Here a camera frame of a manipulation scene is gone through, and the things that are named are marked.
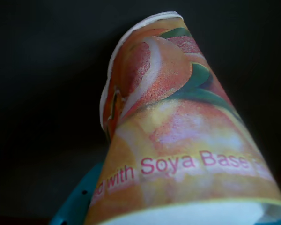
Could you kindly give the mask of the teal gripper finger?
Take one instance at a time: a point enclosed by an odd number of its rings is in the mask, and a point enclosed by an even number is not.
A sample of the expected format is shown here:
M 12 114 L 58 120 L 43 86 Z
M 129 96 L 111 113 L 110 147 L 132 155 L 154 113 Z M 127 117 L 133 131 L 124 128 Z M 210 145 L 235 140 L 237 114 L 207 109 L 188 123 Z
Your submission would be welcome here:
M 50 225 L 82 225 L 84 223 L 102 167 L 103 163 L 94 165 L 81 179 L 50 220 Z

